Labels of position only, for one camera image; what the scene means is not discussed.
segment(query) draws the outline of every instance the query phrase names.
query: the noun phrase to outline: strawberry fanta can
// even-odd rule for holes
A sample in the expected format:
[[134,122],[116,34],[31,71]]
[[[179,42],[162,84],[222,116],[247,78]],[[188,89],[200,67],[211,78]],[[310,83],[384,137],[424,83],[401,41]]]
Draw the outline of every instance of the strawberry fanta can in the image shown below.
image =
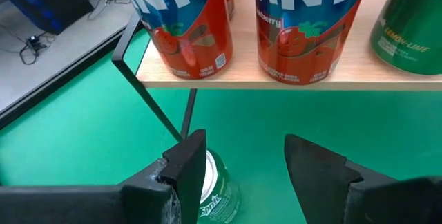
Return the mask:
[[202,79],[224,68],[233,44],[225,0],[131,0],[169,70]]
[[305,85],[336,67],[361,0],[256,0],[261,67],[275,80]]

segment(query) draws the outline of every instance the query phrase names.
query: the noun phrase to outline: can lid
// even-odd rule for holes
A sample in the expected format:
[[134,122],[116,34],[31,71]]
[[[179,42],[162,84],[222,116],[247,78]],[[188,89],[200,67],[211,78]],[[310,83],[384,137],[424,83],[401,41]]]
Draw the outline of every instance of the can lid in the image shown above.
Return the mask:
[[215,188],[218,180],[218,171],[216,169],[215,159],[209,151],[206,152],[206,176],[202,185],[201,201],[204,202]]

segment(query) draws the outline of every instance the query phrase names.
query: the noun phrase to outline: green mat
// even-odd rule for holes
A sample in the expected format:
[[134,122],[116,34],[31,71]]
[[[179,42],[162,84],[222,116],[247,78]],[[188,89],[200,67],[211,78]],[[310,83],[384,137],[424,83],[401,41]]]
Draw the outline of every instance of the green mat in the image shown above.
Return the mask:
[[[141,32],[131,44],[132,68],[147,41]],[[180,128],[189,90],[149,92]],[[191,128],[207,130],[208,146],[240,187],[234,223],[305,223],[285,167],[286,134],[397,179],[441,175],[441,99],[440,92],[201,90]],[[0,131],[0,180],[115,184],[173,144],[107,55]]]

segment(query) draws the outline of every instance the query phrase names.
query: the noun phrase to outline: wooden shelf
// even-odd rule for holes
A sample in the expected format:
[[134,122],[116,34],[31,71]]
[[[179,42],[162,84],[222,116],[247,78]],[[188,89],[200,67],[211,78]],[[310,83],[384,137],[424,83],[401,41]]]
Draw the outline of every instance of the wooden shelf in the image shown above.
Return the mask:
[[322,90],[442,90],[442,75],[413,75],[382,62],[369,47],[369,34],[386,0],[362,0],[337,69],[327,79],[290,86],[274,81],[258,64],[255,0],[236,0],[231,28],[231,63],[205,80],[183,80],[170,73],[150,43],[137,78],[150,88],[258,88]]

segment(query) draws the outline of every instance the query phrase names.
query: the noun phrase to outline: sprite can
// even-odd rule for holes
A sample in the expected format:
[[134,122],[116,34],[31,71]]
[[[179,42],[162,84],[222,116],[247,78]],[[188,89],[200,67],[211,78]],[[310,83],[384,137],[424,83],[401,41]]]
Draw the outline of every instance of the sprite can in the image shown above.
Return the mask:
[[442,73],[442,0],[387,0],[372,31],[374,52],[401,70]]
[[221,157],[206,153],[206,176],[202,186],[199,224],[230,223],[240,207],[240,192],[227,173]]

